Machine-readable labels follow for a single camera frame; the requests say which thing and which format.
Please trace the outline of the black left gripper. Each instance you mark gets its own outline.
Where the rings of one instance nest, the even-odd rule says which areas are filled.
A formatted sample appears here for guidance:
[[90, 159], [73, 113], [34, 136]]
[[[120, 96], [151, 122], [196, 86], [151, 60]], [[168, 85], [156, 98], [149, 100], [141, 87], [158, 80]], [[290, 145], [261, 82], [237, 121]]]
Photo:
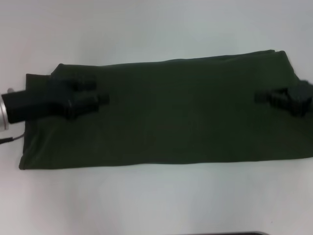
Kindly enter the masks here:
[[66, 80], [49, 78], [41, 87], [6, 93], [1, 97], [9, 123], [54, 116], [74, 120], [79, 116], [97, 112], [101, 105], [110, 103], [108, 94], [74, 100], [75, 92], [96, 89], [97, 82], [92, 76], [75, 76]]

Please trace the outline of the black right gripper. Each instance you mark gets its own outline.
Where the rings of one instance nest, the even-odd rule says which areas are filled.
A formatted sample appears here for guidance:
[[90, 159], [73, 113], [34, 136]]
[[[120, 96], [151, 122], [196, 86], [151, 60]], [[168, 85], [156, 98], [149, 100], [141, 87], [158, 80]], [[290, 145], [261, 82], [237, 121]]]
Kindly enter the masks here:
[[313, 111], [313, 85], [300, 81], [297, 85], [255, 92], [256, 103], [270, 103], [274, 108], [288, 111], [292, 116], [304, 116]]

